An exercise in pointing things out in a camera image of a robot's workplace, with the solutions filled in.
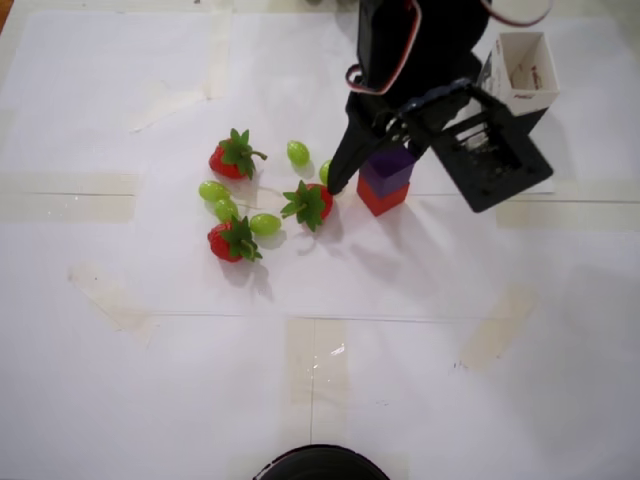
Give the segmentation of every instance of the black round object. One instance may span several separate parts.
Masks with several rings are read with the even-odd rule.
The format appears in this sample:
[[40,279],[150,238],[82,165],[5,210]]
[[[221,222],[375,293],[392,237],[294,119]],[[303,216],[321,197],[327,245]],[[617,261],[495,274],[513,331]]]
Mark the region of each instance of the black round object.
[[382,470],[346,448],[309,445],[267,465],[253,480],[389,480]]

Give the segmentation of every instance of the stacked blocks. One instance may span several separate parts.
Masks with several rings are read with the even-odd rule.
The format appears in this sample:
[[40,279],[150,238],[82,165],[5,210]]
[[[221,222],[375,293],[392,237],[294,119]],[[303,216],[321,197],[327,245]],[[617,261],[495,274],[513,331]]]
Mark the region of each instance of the stacked blocks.
[[360,168],[358,195],[376,217],[404,202],[416,161],[398,147],[372,155]]

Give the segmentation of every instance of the green grape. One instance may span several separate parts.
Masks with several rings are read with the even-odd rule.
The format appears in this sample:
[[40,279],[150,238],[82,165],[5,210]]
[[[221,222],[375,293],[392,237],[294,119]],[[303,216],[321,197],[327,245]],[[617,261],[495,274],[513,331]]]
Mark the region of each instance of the green grape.
[[218,182],[202,182],[198,192],[207,202],[217,202],[231,197],[229,189]]
[[251,219],[249,227],[256,235],[273,235],[280,230],[282,221],[271,214],[261,213]]
[[231,217],[238,218],[238,207],[233,200],[223,198],[213,204],[213,211],[222,223],[231,221]]
[[329,166],[331,165],[331,160],[327,160],[320,167],[320,181],[323,185],[326,185],[329,182]]
[[307,146],[295,140],[291,140],[287,144],[287,156],[296,167],[304,167],[309,163],[309,159],[311,158]]

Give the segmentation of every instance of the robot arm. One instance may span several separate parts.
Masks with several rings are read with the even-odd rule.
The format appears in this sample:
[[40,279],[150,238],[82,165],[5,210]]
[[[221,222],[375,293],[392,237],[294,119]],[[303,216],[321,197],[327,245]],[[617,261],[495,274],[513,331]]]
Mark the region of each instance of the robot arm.
[[[471,50],[488,20],[480,0],[361,0],[360,64],[347,72],[349,125],[330,193],[371,154],[399,145],[416,158],[432,147],[476,212],[552,175],[518,119],[475,86],[482,64]],[[471,99],[482,112],[445,129]]]

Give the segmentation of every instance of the strawberry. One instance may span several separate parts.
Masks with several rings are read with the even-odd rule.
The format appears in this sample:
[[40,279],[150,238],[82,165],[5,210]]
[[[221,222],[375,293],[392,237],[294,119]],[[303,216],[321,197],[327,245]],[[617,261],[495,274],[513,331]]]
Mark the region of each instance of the strawberry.
[[267,159],[264,153],[255,152],[249,145],[249,130],[240,135],[235,128],[231,129],[231,138],[221,141],[209,159],[209,167],[214,173],[219,173],[228,178],[240,179],[253,178],[256,164],[252,155],[258,155],[263,160]]
[[289,200],[289,204],[280,212],[282,218],[295,215],[298,223],[306,223],[312,232],[316,231],[318,225],[322,225],[333,208],[333,197],[324,185],[305,185],[300,180],[298,190],[283,195]]
[[235,263],[243,258],[254,262],[256,258],[262,258],[258,245],[253,241],[247,217],[242,220],[232,217],[230,222],[211,230],[207,238],[214,255],[227,262]]

